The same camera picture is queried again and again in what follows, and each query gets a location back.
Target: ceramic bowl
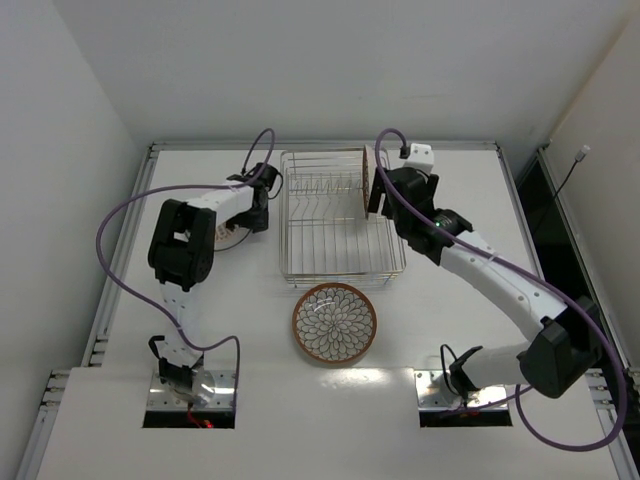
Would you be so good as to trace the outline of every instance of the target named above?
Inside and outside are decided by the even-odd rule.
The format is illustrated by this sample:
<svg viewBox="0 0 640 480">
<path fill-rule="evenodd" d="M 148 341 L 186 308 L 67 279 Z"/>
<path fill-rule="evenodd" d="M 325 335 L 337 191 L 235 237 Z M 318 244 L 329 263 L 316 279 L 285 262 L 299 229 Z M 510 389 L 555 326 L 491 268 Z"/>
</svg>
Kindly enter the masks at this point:
<svg viewBox="0 0 640 480">
<path fill-rule="evenodd" d="M 343 283 L 312 288 L 298 301 L 293 335 L 307 355 L 325 363 L 345 363 L 365 354 L 376 336 L 373 305 Z"/>
</svg>

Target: white robotic arm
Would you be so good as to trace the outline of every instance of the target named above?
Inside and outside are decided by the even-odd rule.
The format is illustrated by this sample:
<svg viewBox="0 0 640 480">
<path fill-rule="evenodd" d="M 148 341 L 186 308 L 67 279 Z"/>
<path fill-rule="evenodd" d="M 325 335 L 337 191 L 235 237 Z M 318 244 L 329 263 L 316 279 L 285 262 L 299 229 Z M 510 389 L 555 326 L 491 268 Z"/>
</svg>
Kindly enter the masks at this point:
<svg viewBox="0 0 640 480">
<path fill-rule="evenodd" d="M 461 277 L 502 310 L 522 332 L 524 341 L 497 349 L 471 348 L 450 368 L 451 385 L 464 399 L 470 392 L 497 384 L 529 384 L 557 398 L 600 358 L 601 346 L 573 310 L 544 289 L 493 260 L 497 253 L 470 222 L 452 210 L 437 209 L 433 197 L 438 176 L 431 174 L 433 154 L 426 145 L 412 144 L 403 167 L 387 171 L 394 187 L 438 228 L 423 224 L 392 195 L 386 195 L 378 173 L 368 211 L 392 219 L 398 235 L 433 263 Z M 489 255 L 487 259 L 454 244 L 451 235 Z M 597 308 L 587 298 L 578 303 L 593 317 Z"/>
<path fill-rule="evenodd" d="M 202 338 L 198 297 L 213 266 L 216 228 L 244 227 L 256 233 L 269 226 L 268 192 L 280 175 L 277 169 L 267 165 L 251 186 L 242 186 L 261 165 L 244 176 L 229 177 L 223 184 L 226 188 L 184 202 L 167 200 L 160 210 L 149 265 L 160 281 L 165 307 L 194 344 Z M 149 346 L 159 361 L 163 383 L 188 396 L 203 363 L 202 352 L 186 344 L 175 325 L 152 337 Z"/>
</svg>

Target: metal mounting plate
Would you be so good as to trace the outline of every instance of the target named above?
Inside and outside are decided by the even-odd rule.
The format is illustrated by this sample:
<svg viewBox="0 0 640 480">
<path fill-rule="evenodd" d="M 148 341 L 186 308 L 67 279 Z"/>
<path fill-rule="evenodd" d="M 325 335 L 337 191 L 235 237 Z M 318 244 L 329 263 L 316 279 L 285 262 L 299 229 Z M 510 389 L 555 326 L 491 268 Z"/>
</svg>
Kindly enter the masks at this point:
<svg viewBox="0 0 640 480">
<path fill-rule="evenodd" d="M 415 370 L 416 393 L 418 394 L 418 410 L 420 412 L 443 412 L 461 406 L 460 397 L 450 392 L 442 391 L 436 382 L 442 375 L 442 370 Z M 472 394 L 468 407 L 481 407 L 491 402 L 499 401 L 507 396 L 507 389 L 503 385 L 483 388 Z M 506 403 L 487 407 L 489 412 L 505 412 L 509 410 Z"/>
<path fill-rule="evenodd" d="M 207 404 L 194 406 L 194 412 L 233 411 L 234 375 L 233 370 L 211 370 L 214 379 L 213 394 Z M 154 372 L 149 386 L 147 412 L 186 412 L 187 402 L 178 398 L 167 384 L 160 382 L 158 372 Z"/>
</svg>

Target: metal dish rack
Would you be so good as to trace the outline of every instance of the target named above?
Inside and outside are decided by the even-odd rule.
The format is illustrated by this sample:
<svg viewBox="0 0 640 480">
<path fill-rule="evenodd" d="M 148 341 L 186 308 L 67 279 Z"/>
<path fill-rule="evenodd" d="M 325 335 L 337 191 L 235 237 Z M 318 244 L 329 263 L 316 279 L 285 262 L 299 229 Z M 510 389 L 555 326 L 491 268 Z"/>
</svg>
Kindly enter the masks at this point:
<svg viewBox="0 0 640 480">
<path fill-rule="evenodd" d="M 365 219 L 362 156 L 362 148 L 282 154 L 280 269 L 289 284 L 378 286 L 404 270 L 393 223 Z"/>
</svg>

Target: purple cable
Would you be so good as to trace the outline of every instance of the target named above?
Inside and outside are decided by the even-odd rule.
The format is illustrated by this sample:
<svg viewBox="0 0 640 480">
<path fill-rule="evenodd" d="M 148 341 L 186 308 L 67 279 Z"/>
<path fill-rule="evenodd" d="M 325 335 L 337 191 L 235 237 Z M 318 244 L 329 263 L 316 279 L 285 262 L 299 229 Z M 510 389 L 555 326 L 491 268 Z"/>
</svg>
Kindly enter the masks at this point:
<svg viewBox="0 0 640 480">
<path fill-rule="evenodd" d="M 404 147 L 407 146 L 406 137 L 402 134 L 402 132 L 400 132 L 399 130 L 397 130 L 395 128 L 386 128 L 386 129 L 384 129 L 382 132 L 380 132 L 380 134 L 378 135 L 378 138 L 376 138 L 376 144 L 375 144 L 374 151 L 375 151 L 375 156 L 376 156 L 376 163 L 378 165 L 377 166 L 377 171 L 380 174 L 380 176 L 382 177 L 382 180 L 384 181 L 386 191 L 391 193 L 400 202 L 400 204 L 402 204 L 402 206 L 404 206 L 407 210 L 409 210 L 413 215 L 415 215 L 425 225 L 438 230 L 438 232 L 443 237 L 445 237 L 448 240 L 460 245 L 461 247 L 466 248 L 467 250 L 469 250 L 470 252 L 475 253 L 476 255 L 479 255 L 479 256 L 481 256 L 483 258 L 491 259 L 492 261 L 496 262 L 497 264 L 508 268 L 509 270 L 519 274 L 520 276 L 522 276 L 522 277 L 524 277 L 524 278 L 526 278 L 528 280 L 531 280 L 532 282 L 540 285 L 545 290 L 548 290 L 549 292 L 551 292 L 552 294 L 557 296 L 560 300 L 562 300 L 565 304 L 567 304 L 571 309 L 573 309 L 575 312 L 577 312 L 578 315 L 580 315 L 582 317 L 582 319 L 587 323 L 587 325 L 593 330 L 594 334 L 598 337 L 598 340 L 602 344 L 602 347 L 604 348 L 604 351 L 606 352 L 607 356 L 611 360 L 611 363 L 612 363 L 612 365 L 614 367 L 613 370 L 614 370 L 614 373 L 615 373 L 615 376 L 616 376 L 616 381 L 618 383 L 618 400 L 619 400 L 618 418 L 616 419 L 616 422 L 613 425 L 613 428 L 611 429 L 611 431 L 603 439 L 601 439 L 601 440 L 599 440 L 597 442 L 594 442 L 594 443 L 587 444 L 587 445 L 565 445 L 565 444 L 555 442 L 553 440 L 550 440 L 550 439 L 542 436 L 540 433 L 538 433 L 537 431 L 535 431 L 533 429 L 533 427 L 531 426 L 529 421 L 525 418 L 524 412 L 522 411 L 521 406 L 518 407 L 520 405 L 520 394 L 522 393 L 520 391 L 520 386 L 518 385 L 518 386 L 516 386 L 516 392 L 515 392 L 516 408 L 518 409 L 518 414 L 522 418 L 522 422 L 524 423 L 524 426 L 538 440 L 540 440 L 541 442 L 543 442 L 543 443 L 545 443 L 545 444 L 547 444 L 547 445 L 549 445 L 551 447 L 555 447 L 555 448 L 558 448 L 560 450 L 566 450 L 566 451 L 569 451 L 569 452 L 590 452 L 591 450 L 597 450 L 598 448 L 602 448 L 602 447 L 605 447 L 605 446 L 609 445 L 611 442 L 613 442 L 616 439 L 616 437 L 622 431 L 622 427 L 624 425 L 624 419 L 625 419 L 625 417 L 627 415 L 627 392 L 625 390 L 626 382 L 624 380 L 624 373 L 623 373 L 622 365 L 620 364 L 620 360 L 618 359 L 618 356 L 617 356 L 615 350 L 613 349 L 613 347 L 611 346 L 611 344 L 607 340 L 607 337 L 605 337 L 605 335 L 600 331 L 600 329 L 598 328 L 596 323 L 593 321 L 593 319 L 589 315 L 587 315 L 587 313 L 582 308 L 580 308 L 580 306 L 575 301 L 573 301 L 571 298 L 569 298 L 566 294 L 564 294 L 558 288 L 554 287 L 553 285 L 551 285 L 548 282 L 545 282 L 541 278 L 538 278 L 536 275 L 528 272 L 524 268 L 519 267 L 518 265 L 515 265 L 515 264 L 513 264 L 513 263 L 511 263 L 511 262 L 509 262 L 509 261 L 507 261 L 507 260 L 505 260 L 503 258 L 494 257 L 491 253 L 487 253 L 484 250 L 481 250 L 481 249 L 479 249 L 477 247 L 474 247 L 473 245 L 471 245 L 471 244 L 469 244 L 469 243 L 467 243 L 467 242 L 465 242 L 463 240 L 460 240 L 459 238 L 455 237 L 454 235 L 451 235 L 446 230 L 437 227 L 435 225 L 435 223 L 433 223 L 430 219 L 425 217 L 413 205 L 411 205 L 402 195 L 400 195 L 400 192 L 398 192 L 398 190 L 396 190 L 396 188 L 391 183 L 391 180 L 389 179 L 388 175 L 385 173 L 384 168 L 382 166 L 382 161 L 380 160 L 380 146 L 382 144 L 382 140 L 384 139 L 384 137 L 386 137 L 389 133 L 393 133 L 393 134 L 397 135 L 400 138 L 400 140 L 402 141 L 402 145 Z"/>
<path fill-rule="evenodd" d="M 485 408 L 491 408 L 491 407 L 495 407 L 496 405 L 503 405 L 511 400 L 518 399 L 520 397 L 520 395 L 527 393 L 529 390 L 533 390 L 533 387 L 525 387 L 522 389 L 521 392 L 518 392 L 518 387 L 520 385 L 518 385 L 516 387 L 516 393 L 512 393 L 509 396 L 504 397 L 502 400 L 496 400 L 495 402 L 489 402 L 486 403 L 484 405 L 480 405 L 479 407 L 465 407 L 465 408 L 458 408 L 456 410 L 450 410 L 447 412 L 443 412 L 440 415 L 440 418 L 446 418 L 446 417 L 451 417 L 452 415 L 464 415 L 465 413 L 473 413 L 473 412 L 479 412 L 480 410 L 484 410 Z"/>
<path fill-rule="evenodd" d="M 171 186 L 168 186 L 168 187 L 159 187 L 159 188 L 154 188 L 154 189 L 151 189 L 151 190 L 147 190 L 146 192 L 142 192 L 142 193 L 139 193 L 137 195 L 134 195 L 133 197 L 125 200 L 124 202 L 122 202 L 119 205 L 117 205 L 116 207 L 114 207 L 113 210 L 111 210 L 107 214 L 107 216 L 104 218 L 104 220 L 102 220 L 102 223 L 100 223 L 100 226 L 98 227 L 98 232 L 96 233 L 96 253 L 98 255 L 98 261 L 100 262 L 100 266 L 105 271 L 107 276 L 113 281 L 113 283 L 118 285 L 125 292 L 130 293 L 131 295 L 133 295 L 137 299 L 142 300 L 143 302 L 151 305 L 152 307 L 154 307 L 154 308 L 158 309 L 160 312 L 162 312 L 171 321 L 171 323 L 176 327 L 176 329 L 178 330 L 178 334 L 180 335 L 180 338 L 182 338 L 184 343 L 186 343 L 189 347 L 191 347 L 193 350 L 196 350 L 198 352 L 208 352 L 210 350 L 218 348 L 219 346 L 227 343 L 230 340 L 233 340 L 236 343 L 236 378 L 235 378 L 234 383 L 233 383 L 233 411 L 234 411 L 234 413 L 235 413 L 235 410 L 236 410 L 237 404 L 238 404 L 237 403 L 238 380 L 240 379 L 240 340 L 238 339 L 238 337 L 235 336 L 235 335 L 230 335 L 228 337 L 223 338 L 219 342 L 216 342 L 213 345 L 209 345 L 207 347 L 200 347 L 198 345 L 195 345 L 184 334 L 184 332 L 182 331 L 182 327 L 180 326 L 180 322 L 178 322 L 178 320 L 171 314 L 171 312 L 169 310 L 164 308 L 158 302 L 155 302 L 154 300 L 150 299 L 149 297 L 143 295 L 142 293 L 140 293 L 140 292 L 134 290 L 133 288 L 131 288 L 130 286 L 128 286 L 126 283 L 124 283 L 122 280 L 120 280 L 116 276 L 116 274 L 113 273 L 113 271 L 111 271 L 111 268 L 109 267 L 109 263 L 107 262 L 106 258 L 104 258 L 104 253 L 102 252 L 102 235 L 104 233 L 105 228 L 107 227 L 107 225 L 111 221 L 111 219 L 120 210 L 125 208 L 127 205 L 130 205 L 133 202 L 135 202 L 137 200 L 140 200 L 141 198 L 148 197 L 149 195 L 153 195 L 154 193 L 169 192 L 169 191 L 172 191 L 172 190 L 195 190 L 195 189 L 197 189 L 197 190 L 202 190 L 202 189 L 207 189 L 207 190 L 228 190 L 228 189 L 231 189 L 231 188 L 237 189 L 237 188 L 250 186 L 251 184 L 253 184 L 260 177 L 260 175 L 262 175 L 262 172 L 264 172 L 265 168 L 267 168 L 267 164 L 269 163 L 269 160 L 271 159 L 271 153 L 273 152 L 273 148 L 274 148 L 275 143 L 276 143 L 276 134 L 273 131 L 273 129 L 271 129 L 271 128 L 264 129 L 262 132 L 260 132 L 260 135 L 258 135 L 258 137 L 254 140 L 253 144 L 251 145 L 251 148 L 249 149 L 249 152 L 247 153 L 247 157 L 246 157 L 246 159 L 244 161 L 244 165 L 245 166 L 247 165 L 247 163 L 249 161 L 249 158 L 251 157 L 251 154 L 253 153 L 256 145 L 258 144 L 260 139 L 265 135 L 265 133 L 270 133 L 271 134 L 271 142 L 270 142 L 270 145 L 269 145 L 269 151 L 267 152 L 267 155 L 266 155 L 264 161 L 262 162 L 262 165 L 258 169 L 258 171 L 255 173 L 255 175 L 253 177 L 251 177 L 245 183 L 240 184 L 240 185 L 233 185 L 233 187 L 228 186 L 228 185 L 197 185 L 197 184 L 193 184 L 193 185 L 171 185 Z"/>
</svg>

